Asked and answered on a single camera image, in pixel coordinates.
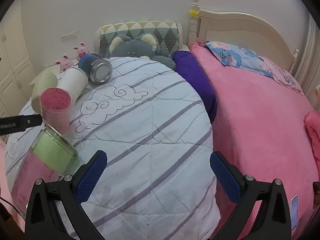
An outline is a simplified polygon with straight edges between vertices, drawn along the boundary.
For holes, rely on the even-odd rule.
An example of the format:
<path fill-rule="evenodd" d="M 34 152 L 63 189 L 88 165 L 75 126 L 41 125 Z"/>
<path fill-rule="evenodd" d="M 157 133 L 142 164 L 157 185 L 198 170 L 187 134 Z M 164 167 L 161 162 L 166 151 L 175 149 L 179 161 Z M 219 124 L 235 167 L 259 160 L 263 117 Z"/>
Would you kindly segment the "pink plastic cup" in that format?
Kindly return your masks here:
<path fill-rule="evenodd" d="M 73 102 L 70 94 L 61 88 L 47 88 L 40 96 L 41 115 L 60 134 L 69 130 Z"/>

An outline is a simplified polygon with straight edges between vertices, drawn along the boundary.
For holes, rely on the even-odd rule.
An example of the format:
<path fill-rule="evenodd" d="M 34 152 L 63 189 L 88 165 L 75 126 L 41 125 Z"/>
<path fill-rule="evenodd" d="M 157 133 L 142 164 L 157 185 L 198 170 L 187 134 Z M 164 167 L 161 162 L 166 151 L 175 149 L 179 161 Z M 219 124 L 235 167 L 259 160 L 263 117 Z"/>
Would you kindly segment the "clear jar green pink paper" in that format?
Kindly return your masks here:
<path fill-rule="evenodd" d="M 33 184 L 60 181 L 78 155 L 77 150 L 52 126 L 46 124 L 26 152 L 16 174 L 11 197 L 23 214 L 27 213 Z"/>

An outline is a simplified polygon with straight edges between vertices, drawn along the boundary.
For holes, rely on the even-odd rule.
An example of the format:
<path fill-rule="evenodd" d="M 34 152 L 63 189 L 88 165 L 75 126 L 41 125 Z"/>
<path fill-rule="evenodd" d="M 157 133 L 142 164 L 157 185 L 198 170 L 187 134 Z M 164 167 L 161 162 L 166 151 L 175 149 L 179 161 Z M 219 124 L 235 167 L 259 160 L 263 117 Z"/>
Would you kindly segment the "pale green cup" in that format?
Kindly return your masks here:
<path fill-rule="evenodd" d="M 35 113 L 41 113 L 40 96 L 48 88 L 55 88 L 58 85 L 58 79 L 55 74 L 45 71 L 39 74 L 32 83 L 33 91 L 31 95 L 31 106 Z"/>

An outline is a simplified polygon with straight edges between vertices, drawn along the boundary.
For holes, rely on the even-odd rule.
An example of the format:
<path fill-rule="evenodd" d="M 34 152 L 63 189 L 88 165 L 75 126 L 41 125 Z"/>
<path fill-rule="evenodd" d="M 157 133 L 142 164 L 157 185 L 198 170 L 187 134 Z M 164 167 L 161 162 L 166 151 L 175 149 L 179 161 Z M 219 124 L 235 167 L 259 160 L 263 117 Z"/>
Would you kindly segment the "white paper cup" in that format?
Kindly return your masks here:
<path fill-rule="evenodd" d="M 69 67 L 65 70 L 57 88 L 66 90 L 72 101 L 76 102 L 87 85 L 88 77 L 85 72 L 78 67 Z"/>

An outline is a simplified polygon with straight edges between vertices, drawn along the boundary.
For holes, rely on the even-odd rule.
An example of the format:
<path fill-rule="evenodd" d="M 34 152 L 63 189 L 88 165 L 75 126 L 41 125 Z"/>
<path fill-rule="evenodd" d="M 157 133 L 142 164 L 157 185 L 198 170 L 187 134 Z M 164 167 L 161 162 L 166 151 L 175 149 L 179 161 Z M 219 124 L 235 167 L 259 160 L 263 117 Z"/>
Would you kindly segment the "cream wardrobe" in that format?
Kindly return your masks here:
<path fill-rule="evenodd" d="M 18 115 L 28 102 L 35 77 L 22 28 L 1 24 L 1 103 L 9 115 Z"/>

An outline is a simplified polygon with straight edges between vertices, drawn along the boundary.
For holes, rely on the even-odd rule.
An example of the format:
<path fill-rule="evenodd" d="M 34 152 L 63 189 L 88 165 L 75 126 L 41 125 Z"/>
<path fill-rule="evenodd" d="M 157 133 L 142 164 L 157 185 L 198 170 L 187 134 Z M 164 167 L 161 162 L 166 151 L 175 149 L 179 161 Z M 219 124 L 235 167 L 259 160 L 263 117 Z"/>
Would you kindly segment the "pink plush pig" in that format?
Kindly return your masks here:
<path fill-rule="evenodd" d="M 89 49 L 85 46 L 83 42 L 79 46 L 74 46 L 73 49 L 76 51 L 76 59 L 80 61 L 82 57 L 89 54 Z"/>
<path fill-rule="evenodd" d="M 75 66 L 74 62 L 66 54 L 63 54 L 61 59 L 55 61 L 55 64 L 60 66 L 60 73 L 63 73 L 69 67 Z"/>

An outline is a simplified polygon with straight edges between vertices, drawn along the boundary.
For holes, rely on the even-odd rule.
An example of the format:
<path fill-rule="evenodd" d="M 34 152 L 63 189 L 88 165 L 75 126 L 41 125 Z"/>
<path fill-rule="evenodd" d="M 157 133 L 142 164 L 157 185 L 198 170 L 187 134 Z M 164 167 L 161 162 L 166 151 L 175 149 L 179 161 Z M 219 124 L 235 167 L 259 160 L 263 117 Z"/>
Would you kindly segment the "pink fleece blanket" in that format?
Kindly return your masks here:
<path fill-rule="evenodd" d="M 297 239 L 315 211 L 312 185 L 319 181 L 319 161 L 304 125 L 312 105 L 269 77 L 224 66 L 202 44 L 190 50 L 216 95 L 214 149 L 243 174 L 283 182 L 288 200 L 298 200 L 298 224 L 292 231 Z"/>

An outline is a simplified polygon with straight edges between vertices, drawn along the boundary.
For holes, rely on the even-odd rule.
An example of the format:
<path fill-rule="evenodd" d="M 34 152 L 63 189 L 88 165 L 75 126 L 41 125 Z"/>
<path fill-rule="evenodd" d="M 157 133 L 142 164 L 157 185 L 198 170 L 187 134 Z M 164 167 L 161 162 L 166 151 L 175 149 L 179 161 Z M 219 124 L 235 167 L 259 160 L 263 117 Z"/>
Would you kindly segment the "blue metal tin can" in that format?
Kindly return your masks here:
<path fill-rule="evenodd" d="M 83 70 L 88 80 L 95 85 L 107 83 L 112 76 L 112 64 L 97 54 L 86 54 L 83 56 L 78 67 Z"/>

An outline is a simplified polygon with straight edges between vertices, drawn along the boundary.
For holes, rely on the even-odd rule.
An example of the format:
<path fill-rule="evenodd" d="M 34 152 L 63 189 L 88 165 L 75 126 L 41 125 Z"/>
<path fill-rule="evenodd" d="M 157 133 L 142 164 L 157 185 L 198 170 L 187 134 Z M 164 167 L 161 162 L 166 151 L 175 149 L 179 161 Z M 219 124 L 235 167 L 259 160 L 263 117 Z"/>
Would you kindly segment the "white striped quilt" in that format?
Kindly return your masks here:
<path fill-rule="evenodd" d="M 71 173 L 98 150 L 108 158 L 82 208 L 105 239 L 208 239 L 220 211 L 200 96 L 158 62 L 111 64 L 110 81 L 78 98 L 65 135 L 78 153 Z"/>

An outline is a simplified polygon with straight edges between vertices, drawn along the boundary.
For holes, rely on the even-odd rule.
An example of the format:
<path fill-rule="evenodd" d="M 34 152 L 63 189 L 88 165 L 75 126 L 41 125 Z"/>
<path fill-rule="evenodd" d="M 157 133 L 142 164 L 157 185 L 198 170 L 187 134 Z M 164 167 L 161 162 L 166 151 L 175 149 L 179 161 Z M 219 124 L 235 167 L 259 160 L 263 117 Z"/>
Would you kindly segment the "grey plush bear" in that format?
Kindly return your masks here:
<path fill-rule="evenodd" d="M 176 63 L 171 58 L 161 55 L 159 42 L 153 34 L 142 34 L 137 38 L 119 34 L 113 38 L 107 52 L 108 57 L 142 57 L 176 70 Z"/>

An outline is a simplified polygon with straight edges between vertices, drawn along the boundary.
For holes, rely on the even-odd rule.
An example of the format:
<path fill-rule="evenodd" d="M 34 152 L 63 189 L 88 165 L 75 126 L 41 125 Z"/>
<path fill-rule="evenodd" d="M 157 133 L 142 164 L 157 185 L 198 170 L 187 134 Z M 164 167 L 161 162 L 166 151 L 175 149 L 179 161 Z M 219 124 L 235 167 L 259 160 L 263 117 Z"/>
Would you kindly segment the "blue cartoon pillow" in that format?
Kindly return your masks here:
<path fill-rule="evenodd" d="M 301 95 L 304 94 L 299 83 L 287 70 L 278 67 L 268 58 L 260 57 L 255 51 L 216 41 L 207 41 L 206 47 L 224 66 L 244 69 L 272 78 L 276 83 Z"/>

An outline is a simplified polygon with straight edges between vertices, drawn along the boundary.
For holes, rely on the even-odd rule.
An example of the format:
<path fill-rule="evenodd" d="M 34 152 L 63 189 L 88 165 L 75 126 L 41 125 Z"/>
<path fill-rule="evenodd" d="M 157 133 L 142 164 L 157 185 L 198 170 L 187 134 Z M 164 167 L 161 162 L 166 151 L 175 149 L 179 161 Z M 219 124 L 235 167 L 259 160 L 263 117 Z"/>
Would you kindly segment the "purple cloth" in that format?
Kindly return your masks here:
<path fill-rule="evenodd" d="M 204 103 L 210 123 L 212 124 L 217 113 L 217 101 L 214 90 L 205 72 L 189 51 L 175 51 L 172 60 L 176 63 L 176 72 L 199 94 Z"/>

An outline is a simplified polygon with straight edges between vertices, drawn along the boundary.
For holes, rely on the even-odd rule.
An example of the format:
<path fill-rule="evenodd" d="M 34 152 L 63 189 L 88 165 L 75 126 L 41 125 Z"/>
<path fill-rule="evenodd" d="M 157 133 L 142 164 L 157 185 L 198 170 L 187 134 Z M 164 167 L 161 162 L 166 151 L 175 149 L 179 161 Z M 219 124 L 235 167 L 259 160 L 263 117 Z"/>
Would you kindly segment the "triangle patterned pillow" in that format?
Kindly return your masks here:
<path fill-rule="evenodd" d="M 100 27 L 93 42 L 94 51 L 105 56 L 113 38 L 124 34 L 135 39 L 142 34 L 154 35 L 161 55 L 171 58 L 183 46 L 182 26 L 172 21 L 139 21 L 107 24 Z"/>

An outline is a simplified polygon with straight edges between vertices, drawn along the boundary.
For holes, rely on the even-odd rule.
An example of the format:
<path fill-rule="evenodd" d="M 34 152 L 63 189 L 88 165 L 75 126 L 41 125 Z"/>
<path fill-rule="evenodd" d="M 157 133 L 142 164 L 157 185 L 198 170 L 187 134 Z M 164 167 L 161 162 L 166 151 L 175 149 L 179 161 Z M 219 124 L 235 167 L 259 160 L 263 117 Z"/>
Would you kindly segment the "cream wooden headboard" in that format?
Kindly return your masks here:
<path fill-rule="evenodd" d="M 190 18 L 188 46 L 199 42 L 218 41 L 241 46 L 267 57 L 276 65 L 292 72 L 299 55 L 292 53 L 280 33 L 265 20 L 242 12 L 212 12 L 203 10 L 199 0 L 192 0 L 190 10 L 199 11 Z"/>

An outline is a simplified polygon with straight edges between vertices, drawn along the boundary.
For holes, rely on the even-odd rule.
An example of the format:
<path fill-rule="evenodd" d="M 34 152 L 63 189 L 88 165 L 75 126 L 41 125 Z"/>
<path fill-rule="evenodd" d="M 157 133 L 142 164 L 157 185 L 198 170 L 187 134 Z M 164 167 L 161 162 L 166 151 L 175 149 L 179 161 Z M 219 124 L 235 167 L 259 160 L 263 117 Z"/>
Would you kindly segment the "yellow star sticker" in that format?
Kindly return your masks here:
<path fill-rule="evenodd" d="M 199 14 L 199 11 L 196 11 L 194 9 L 189 11 L 190 18 L 197 18 L 198 14 Z"/>

